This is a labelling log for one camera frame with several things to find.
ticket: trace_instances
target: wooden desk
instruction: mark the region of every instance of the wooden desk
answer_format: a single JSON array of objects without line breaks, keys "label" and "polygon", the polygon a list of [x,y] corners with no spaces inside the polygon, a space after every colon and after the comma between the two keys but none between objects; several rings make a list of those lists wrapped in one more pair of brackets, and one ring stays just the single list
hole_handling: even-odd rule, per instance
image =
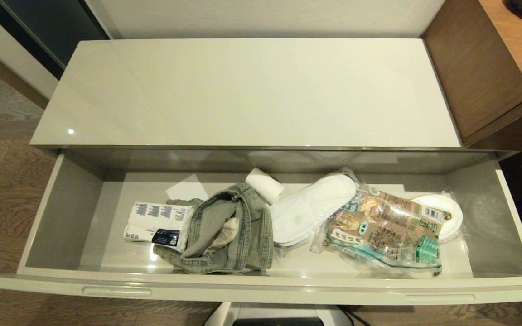
[{"label": "wooden desk", "polygon": [[447,0],[424,38],[465,146],[522,150],[522,18],[501,0]]}]

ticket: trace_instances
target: plastic bag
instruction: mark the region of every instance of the plastic bag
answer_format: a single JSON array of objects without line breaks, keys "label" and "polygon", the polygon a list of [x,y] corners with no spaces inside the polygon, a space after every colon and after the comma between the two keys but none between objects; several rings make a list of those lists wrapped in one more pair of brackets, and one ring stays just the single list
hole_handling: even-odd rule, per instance
[{"label": "plastic bag", "polygon": [[356,194],[356,184],[332,173],[270,206],[273,241],[288,247],[307,240],[315,229]]},{"label": "plastic bag", "polygon": [[342,173],[356,182],[356,194],[331,215],[311,250],[333,250],[361,264],[439,272],[438,237],[450,213],[360,183],[351,170]]},{"label": "plastic bag", "polygon": [[411,200],[423,206],[433,207],[449,213],[440,229],[439,243],[447,243],[462,234],[462,221],[464,219],[462,209],[449,189],[436,194],[417,196]]}]

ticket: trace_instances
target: drawer handle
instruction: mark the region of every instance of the drawer handle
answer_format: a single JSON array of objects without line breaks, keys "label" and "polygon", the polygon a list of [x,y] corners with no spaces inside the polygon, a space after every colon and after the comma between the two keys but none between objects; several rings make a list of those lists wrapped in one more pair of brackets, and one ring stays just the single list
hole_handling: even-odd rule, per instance
[{"label": "drawer handle", "polygon": [[102,295],[106,297],[150,297],[151,289],[143,288],[110,288],[110,287],[83,287],[85,295]]},{"label": "drawer handle", "polygon": [[452,295],[406,295],[406,299],[413,303],[431,303],[441,305],[443,303],[473,302],[476,297],[473,294]]}]

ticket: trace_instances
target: white drawer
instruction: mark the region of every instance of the white drawer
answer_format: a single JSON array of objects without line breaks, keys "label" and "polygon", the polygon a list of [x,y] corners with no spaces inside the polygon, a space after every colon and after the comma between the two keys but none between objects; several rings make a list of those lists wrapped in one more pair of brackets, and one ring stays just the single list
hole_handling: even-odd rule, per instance
[{"label": "white drawer", "polygon": [[[136,201],[196,173],[209,194],[258,166],[294,190],[348,166],[405,198],[449,188],[464,211],[464,236],[441,246],[443,272],[369,273],[307,245],[265,271],[188,275],[122,239]],[[294,150],[68,149],[58,157],[16,275],[0,288],[196,301],[438,305],[522,301],[522,227],[491,154]]]}]

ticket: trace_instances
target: glossy white surface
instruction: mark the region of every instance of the glossy white surface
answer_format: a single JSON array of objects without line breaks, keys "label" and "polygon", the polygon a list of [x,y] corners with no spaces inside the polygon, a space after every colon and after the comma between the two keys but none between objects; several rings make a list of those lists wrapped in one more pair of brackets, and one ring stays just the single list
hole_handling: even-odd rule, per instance
[{"label": "glossy white surface", "polygon": [[[87,287],[106,287],[110,295],[84,293]],[[86,297],[136,299],[310,303],[324,305],[466,305],[470,303],[520,302],[522,286],[474,287],[456,289],[384,289],[384,288],[328,288],[328,287],[268,287],[217,283],[203,285],[185,283],[171,286],[166,283],[110,282],[96,280],[70,280],[66,278],[31,277],[12,274],[0,275],[0,289],[84,295]]]},{"label": "glossy white surface", "polygon": [[460,147],[421,39],[83,42],[31,143]]},{"label": "glossy white surface", "polygon": [[86,0],[112,38],[411,37],[444,0]]}]

